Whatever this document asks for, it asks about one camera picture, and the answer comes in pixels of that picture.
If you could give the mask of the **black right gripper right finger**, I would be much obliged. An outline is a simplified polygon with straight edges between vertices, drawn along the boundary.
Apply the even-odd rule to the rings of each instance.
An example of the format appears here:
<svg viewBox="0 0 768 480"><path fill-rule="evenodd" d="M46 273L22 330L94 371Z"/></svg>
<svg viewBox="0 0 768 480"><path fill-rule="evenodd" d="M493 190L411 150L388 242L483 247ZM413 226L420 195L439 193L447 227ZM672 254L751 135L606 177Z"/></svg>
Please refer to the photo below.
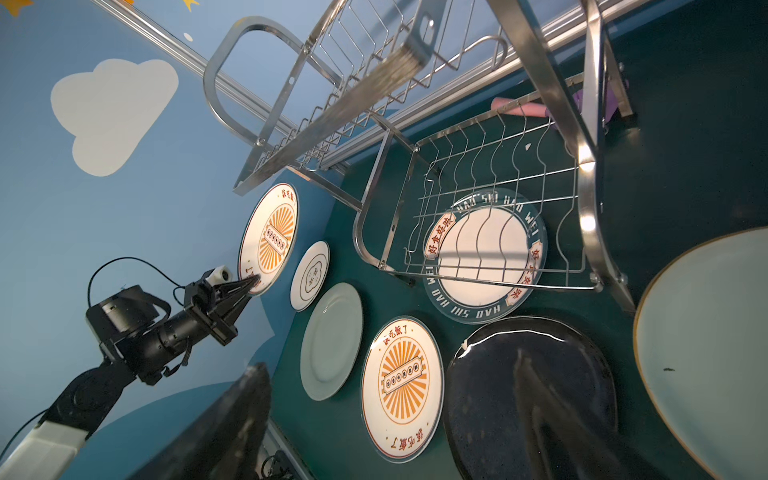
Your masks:
<svg viewBox="0 0 768 480"><path fill-rule="evenodd" d="M534 479L664 479L666 475L588 409L562 395L520 353L515 402Z"/></svg>

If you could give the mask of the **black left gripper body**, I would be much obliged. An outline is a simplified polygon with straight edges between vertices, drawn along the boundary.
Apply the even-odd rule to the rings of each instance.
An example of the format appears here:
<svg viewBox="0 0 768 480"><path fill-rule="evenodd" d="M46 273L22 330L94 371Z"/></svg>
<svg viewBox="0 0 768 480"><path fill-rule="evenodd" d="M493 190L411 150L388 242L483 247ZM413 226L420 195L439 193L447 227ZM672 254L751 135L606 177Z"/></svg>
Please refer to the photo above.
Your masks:
<svg viewBox="0 0 768 480"><path fill-rule="evenodd" d="M237 336L235 293L234 282L211 286L202 279L184 287L185 311L221 345Z"/></svg>

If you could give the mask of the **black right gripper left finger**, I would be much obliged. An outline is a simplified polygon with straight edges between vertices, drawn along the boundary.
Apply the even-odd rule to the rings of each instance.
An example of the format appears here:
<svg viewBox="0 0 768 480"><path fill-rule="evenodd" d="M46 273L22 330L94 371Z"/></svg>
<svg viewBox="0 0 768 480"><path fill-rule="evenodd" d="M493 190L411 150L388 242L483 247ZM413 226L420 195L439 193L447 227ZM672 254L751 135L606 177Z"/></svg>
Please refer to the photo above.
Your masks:
<svg viewBox="0 0 768 480"><path fill-rule="evenodd" d="M249 366L133 479L253 479L271 408L265 363Z"/></svg>

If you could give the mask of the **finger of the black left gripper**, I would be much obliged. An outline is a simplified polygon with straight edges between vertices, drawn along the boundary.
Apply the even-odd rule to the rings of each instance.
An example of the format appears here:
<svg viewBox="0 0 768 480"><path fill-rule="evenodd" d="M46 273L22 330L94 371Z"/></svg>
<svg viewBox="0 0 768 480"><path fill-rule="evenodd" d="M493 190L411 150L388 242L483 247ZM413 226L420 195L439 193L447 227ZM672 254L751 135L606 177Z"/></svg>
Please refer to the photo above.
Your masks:
<svg viewBox="0 0 768 480"><path fill-rule="evenodd" d="M224 295L224 323L235 330L235 323L251 299L249 287L228 288Z"/></svg>
<svg viewBox="0 0 768 480"><path fill-rule="evenodd" d="M217 286L217 299L240 299L250 295L250 291L261 281L260 275L252 275L245 279L221 283Z"/></svg>

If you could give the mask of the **white cloud motif plate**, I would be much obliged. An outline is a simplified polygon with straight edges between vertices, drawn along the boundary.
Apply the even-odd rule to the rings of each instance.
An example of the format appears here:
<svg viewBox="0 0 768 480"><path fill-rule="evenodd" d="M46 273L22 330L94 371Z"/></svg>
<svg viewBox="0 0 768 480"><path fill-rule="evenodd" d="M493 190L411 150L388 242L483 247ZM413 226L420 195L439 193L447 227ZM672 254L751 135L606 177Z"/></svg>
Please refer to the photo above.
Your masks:
<svg viewBox="0 0 768 480"><path fill-rule="evenodd" d="M317 241L307 249L291 283L290 303L295 311L301 312L313 303L325 281L329 263L327 242Z"/></svg>

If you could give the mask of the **plain pale green plate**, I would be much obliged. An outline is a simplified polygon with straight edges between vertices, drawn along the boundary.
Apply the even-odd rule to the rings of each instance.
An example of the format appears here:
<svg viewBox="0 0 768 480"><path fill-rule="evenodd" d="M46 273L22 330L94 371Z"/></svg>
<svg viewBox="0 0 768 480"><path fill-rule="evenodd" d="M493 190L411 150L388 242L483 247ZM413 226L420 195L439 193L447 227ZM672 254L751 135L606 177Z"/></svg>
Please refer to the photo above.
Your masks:
<svg viewBox="0 0 768 480"><path fill-rule="evenodd" d="M300 377L308 397L324 401L349 377L359 352L363 309L357 290L341 282L317 302L302 341Z"/></svg>

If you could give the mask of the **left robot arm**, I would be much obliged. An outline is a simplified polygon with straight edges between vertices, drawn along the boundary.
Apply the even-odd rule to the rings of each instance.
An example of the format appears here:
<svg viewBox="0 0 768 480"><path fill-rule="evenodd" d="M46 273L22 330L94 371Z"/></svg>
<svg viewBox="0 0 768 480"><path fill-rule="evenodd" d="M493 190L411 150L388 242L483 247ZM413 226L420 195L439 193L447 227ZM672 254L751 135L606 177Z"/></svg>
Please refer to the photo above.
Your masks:
<svg viewBox="0 0 768 480"><path fill-rule="evenodd" d="M173 314L164 300L135 285L92 305L86 321L102 363L72 380L1 466L4 479L58 479L135 380L153 386L189 362L207 337L228 345L235 322L261 279L227 282L224 267L185 286Z"/></svg>

